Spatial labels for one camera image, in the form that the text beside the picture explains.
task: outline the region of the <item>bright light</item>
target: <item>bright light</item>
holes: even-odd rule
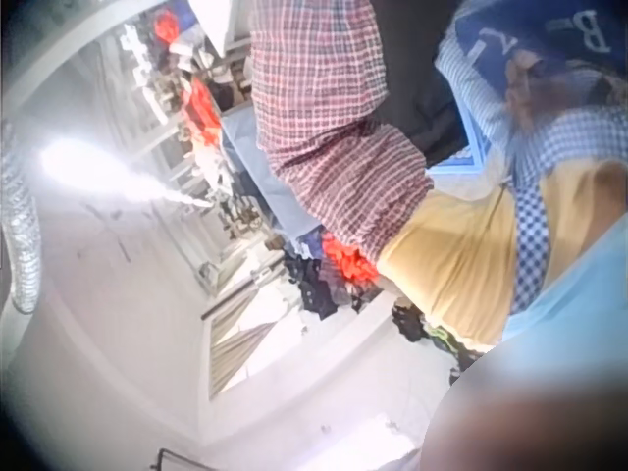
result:
[[[43,168],[57,182],[90,193],[120,194],[135,202],[166,199],[210,208],[209,201],[194,199],[166,188],[153,177],[132,172],[126,165],[84,142],[60,140],[42,155]]]

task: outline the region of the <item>metal duct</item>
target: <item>metal duct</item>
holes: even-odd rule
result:
[[[34,198],[26,185],[15,130],[2,124],[2,230],[11,263],[11,301],[22,314],[32,314],[41,289],[41,232]]]

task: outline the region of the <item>yellow shirt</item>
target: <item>yellow shirt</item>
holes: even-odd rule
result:
[[[602,167],[593,160],[566,162],[541,183],[551,246],[545,285],[622,213],[596,215],[620,198],[600,179],[601,170],[607,170],[607,165]],[[501,338],[515,267],[514,199],[501,187],[476,202],[430,192],[378,262],[380,273],[423,310],[428,322],[481,351]]]

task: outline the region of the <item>red checkered cloth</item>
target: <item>red checkered cloth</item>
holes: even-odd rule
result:
[[[254,0],[258,142],[303,207],[371,261],[433,187],[425,157],[370,115],[386,68],[368,0]]]

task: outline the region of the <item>light blue fabric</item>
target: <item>light blue fabric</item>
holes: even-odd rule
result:
[[[551,322],[603,323],[608,316],[628,316],[627,253],[624,215],[528,309],[508,319],[503,340]]]
[[[319,227],[321,223],[303,209],[292,190],[273,174],[268,157],[257,146],[257,120],[253,107],[227,113],[221,123],[237,153],[238,164],[249,173],[277,217],[281,226],[278,231],[294,240]]]

